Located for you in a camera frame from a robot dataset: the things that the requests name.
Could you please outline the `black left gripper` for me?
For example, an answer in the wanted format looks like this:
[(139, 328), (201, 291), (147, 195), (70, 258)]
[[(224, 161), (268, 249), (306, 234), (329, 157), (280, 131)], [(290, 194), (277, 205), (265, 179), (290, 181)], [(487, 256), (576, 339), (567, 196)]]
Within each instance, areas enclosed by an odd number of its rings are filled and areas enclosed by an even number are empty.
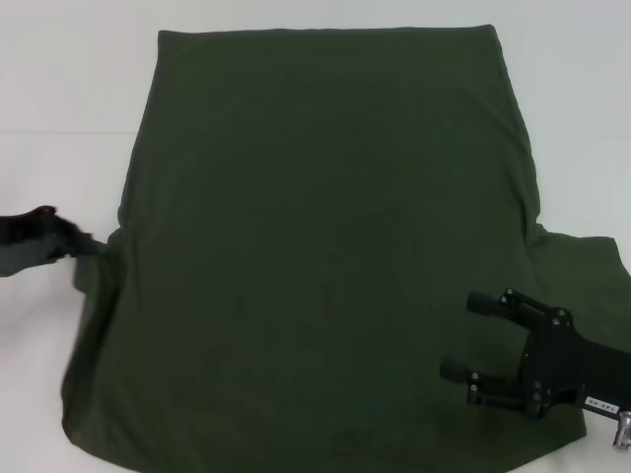
[(0, 242), (2, 246), (23, 243), (37, 237), (56, 238), (48, 252), (49, 259), (78, 258), (95, 255), (105, 250), (105, 244), (93, 239), (73, 222), (57, 215), (52, 206), (41, 206), (15, 216), (0, 218)]

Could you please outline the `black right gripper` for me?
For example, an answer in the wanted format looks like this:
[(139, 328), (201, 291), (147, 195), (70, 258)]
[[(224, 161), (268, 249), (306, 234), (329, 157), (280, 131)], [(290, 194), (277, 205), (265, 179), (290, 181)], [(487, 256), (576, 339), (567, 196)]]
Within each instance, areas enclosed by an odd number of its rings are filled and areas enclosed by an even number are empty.
[(466, 310), (530, 330), (520, 364), (522, 387), (515, 380), (484, 374), (452, 359), (441, 360), (440, 377), (465, 384), (468, 404), (526, 406), (526, 415), (533, 419), (545, 417), (560, 404), (610, 419), (630, 410), (630, 354), (583, 337), (569, 311), (546, 312), (545, 304), (511, 288), (497, 299), (470, 292)]

